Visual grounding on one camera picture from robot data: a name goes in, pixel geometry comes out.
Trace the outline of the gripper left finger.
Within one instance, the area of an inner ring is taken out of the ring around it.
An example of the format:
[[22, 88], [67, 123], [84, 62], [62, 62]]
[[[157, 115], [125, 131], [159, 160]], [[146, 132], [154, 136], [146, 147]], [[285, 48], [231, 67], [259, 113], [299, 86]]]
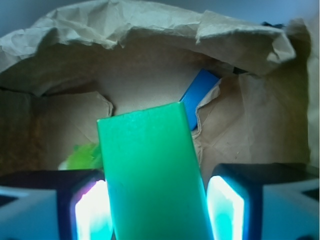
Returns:
[[100, 170], [18, 171], [0, 178], [2, 240], [111, 240]]

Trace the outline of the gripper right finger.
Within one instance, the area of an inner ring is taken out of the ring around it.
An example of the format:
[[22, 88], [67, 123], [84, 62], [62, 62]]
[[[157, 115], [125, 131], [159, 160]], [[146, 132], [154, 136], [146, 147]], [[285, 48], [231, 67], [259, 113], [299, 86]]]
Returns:
[[216, 240], [317, 240], [320, 171], [304, 163], [220, 163], [207, 185]]

